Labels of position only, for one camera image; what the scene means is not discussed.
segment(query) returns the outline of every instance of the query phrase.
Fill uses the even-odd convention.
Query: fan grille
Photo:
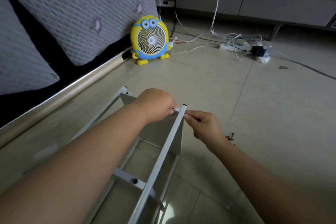
[[[154,28],[140,29],[137,37],[140,51],[146,55],[156,55],[162,51],[166,43],[166,34],[163,28],[157,25]]]

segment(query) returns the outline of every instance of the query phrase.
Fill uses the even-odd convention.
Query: cartoon eye
[[[154,18],[151,18],[151,19],[149,20],[149,24],[150,24],[150,26],[151,26],[152,28],[154,28],[154,27],[156,27],[157,22],[156,22],[156,20],[155,20]]]
[[[149,29],[149,21],[148,20],[143,20],[141,22],[141,25],[144,29]]]

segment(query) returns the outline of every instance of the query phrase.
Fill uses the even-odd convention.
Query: person's left hand
[[[172,108],[177,107],[174,99],[164,90],[147,89],[133,102],[145,113],[147,123],[163,120],[173,114]]]

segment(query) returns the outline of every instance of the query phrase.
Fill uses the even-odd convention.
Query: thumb
[[[187,122],[187,124],[191,126],[192,128],[195,128],[199,124],[199,122],[194,117],[186,113],[184,114],[184,119]]]

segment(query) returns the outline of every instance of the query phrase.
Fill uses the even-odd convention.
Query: metal rack
[[[99,111],[74,137],[72,140],[74,140],[76,137],[78,137],[80,134],[84,133],[87,129],[92,127],[94,124],[96,124],[99,119],[113,106],[113,104],[118,100],[121,99],[124,105],[127,105],[129,103],[132,103],[137,96],[129,93],[127,91],[127,87],[123,86],[113,97],[112,99]],[[157,214],[161,208],[163,207],[162,201],[166,194],[170,179],[173,175],[174,169],[176,167],[177,161],[179,159],[179,156],[181,154],[181,142],[182,142],[182,130],[183,130],[183,115],[184,112],[187,109],[187,105],[183,104],[181,108],[174,108],[174,115],[167,116],[160,122],[151,123],[146,125],[141,132],[139,133],[138,139],[134,142],[131,149],[129,150],[125,160],[121,163],[119,168],[116,168],[113,172],[113,175],[111,179],[109,180],[108,184],[106,185],[103,193],[100,196],[100,199],[96,203],[95,207],[91,209],[90,213],[88,214],[85,223],[90,224],[96,214],[98,213],[101,205],[103,204],[105,198],[107,197],[108,193],[112,189],[116,179],[122,179],[125,182],[128,182],[129,184],[132,184],[133,186],[137,187],[138,189],[142,190],[141,196],[136,204],[136,207],[133,210],[132,215],[130,216],[130,219],[128,221],[128,224],[135,224],[137,223],[140,214],[146,204],[146,201],[148,197],[150,196],[155,202],[157,203],[157,207],[152,219],[152,223],[155,222],[155,219],[157,217]],[[137,147],[137,144],[139,141],[143,141],[146,143],[149,143],[150,145],[156,146],[158,148],[161,148],[161,152],[156,160],[156,163],[149,175],[148,180],[142,181],[127,172],[123,171],[123,168],[125,167],[126,163],[132,156],[135,148]],[[163,161],[166,158],[166,155],[168,153],[174,154],[175,159],[173,162],[173,165],[171,167],[171,170],[169,172],[167,181],[165,183],[165,186],[163,188],[163,191],[160,196],[156,194],[156,192],[153,189],[153,185],[155,183],[155,180],[159,174],[159,171],[162,167]]]

